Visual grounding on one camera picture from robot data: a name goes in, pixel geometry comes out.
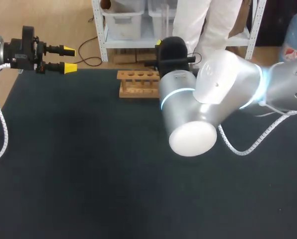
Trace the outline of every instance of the robotic arm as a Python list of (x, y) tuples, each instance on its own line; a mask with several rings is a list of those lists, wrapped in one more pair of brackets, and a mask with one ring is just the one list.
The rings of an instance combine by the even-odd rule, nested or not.
[(11, 42), (3, 42), (0, 36), (0, 65), (7, 63), (11, 68), (22, 70), (35, 70), (44, 74), (46, 70), (57, 71), (61, 74), (77, 71), (76, 64), (48, 63), (42, 57), (46, 53), (56, 53), (60, 56), (75, 56), (75, 50), (66, 46), (47, 46), (39, 37), (34, 36), (32, 26), (23, 26), (22, 39), (11, 39)]
[(220, 124), (236, 110), (255, 116), (283, 115), (251, 149), (233, 150), (238, 155), (250, 153), (274, 127), (297, 114), (297, 60), (260, 67), (229, 51), (217, 51), (204, 60), (196, 78), (185, 64), (174, 64), (165, 71), (163, 62), (169, 61), (168, 46), (174, 42), (178, 44), (175, 49), (183, 52), (175, 57), (183, 61), (187, 55), (185, 44), (171, 37), (157, 47), (153, 65), (160, 71), (160, 107), (170, 147), (177, 154), (196, 156), (207, 152), (217, 140), (216, 128), (233, 150)]

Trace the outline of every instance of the storage box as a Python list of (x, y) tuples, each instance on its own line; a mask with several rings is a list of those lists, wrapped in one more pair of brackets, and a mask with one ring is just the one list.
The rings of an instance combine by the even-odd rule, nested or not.
[(154, 48), (145, 49), (114, 49), (115, 64), (141, 63), (156, 60)]
[(111, 0), (111, 8), (101, 9), (115, 40), (140, 40), (145, 0)]
[[(162, 13), (162, 3), (160, 0), (148, 0), (148, 14), (153, 19), (154, 35), (156, 39), (163, 40), (167, 36), (173, 34), (173, 23), (176, 15), (177, 0), (167, 0), (168, 10), (166, 7), (164, 13)], [(168, 16), (168, 32), (166, 35), (166, 23), (163, 23)]]

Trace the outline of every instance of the blue led ring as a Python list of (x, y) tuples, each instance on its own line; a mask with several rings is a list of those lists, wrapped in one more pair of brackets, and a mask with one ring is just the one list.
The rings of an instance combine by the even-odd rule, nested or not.
[(169, 93), (162, 101), (162, 103), (160, 104), (160, 109), (162, 110), (163, 109), (163, 105), (164, 103), (166, 102), (166, 100), (171, 97), (172, 95), (175, 95), (176, 93), (178, 92), (183, 92), (183, 91), (195, 91), (195, 89), (193, 88), (181, 88), (181, 89), (177, 89), (175, 91), (172, 91), (171, 93)]
[(256, 65), (256, 64), (255, 64), (255, 66), (258, 68), (259, 75), (260, 75), (259, 86), (258, 86), (257, 90), (255, 91), (253, 97), (251, 97), (251, 99), (246, 104), (241, 106), (239, 108), (240, 110), (242, 110), (242, 109), (246, 108), (247, 106), (249, 106), (253, 101), (261, 99), (263, 97), (263, 95), (265, 94), (265, 92), (266, 92), (267, 83), (266, 83), (266, 79), (264, 78), (263, 69), (261, 67), (259, 67), (258, 65)]

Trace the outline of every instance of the wooden test tube rack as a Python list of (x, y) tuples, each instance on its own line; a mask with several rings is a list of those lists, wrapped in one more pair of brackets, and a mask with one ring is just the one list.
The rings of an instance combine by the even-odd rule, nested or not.
[(120, 98), (159, 98), (157, 71), (118, 71)]

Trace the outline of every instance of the brown cardboard box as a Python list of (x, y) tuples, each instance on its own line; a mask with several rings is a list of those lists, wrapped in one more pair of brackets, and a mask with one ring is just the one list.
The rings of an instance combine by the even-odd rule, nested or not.
[(246, 26), (249, 9), (251, 5), (252, 0), (243, 0), (242, 5), (240, 7), (235, 25), (231, 32), (229, 33), (229, 37), (235, 36), (241, 32), (244, 31), (244, 28)]
[(155, 49), (114, 49), (115, 64), (138, 63), (156, 60)]

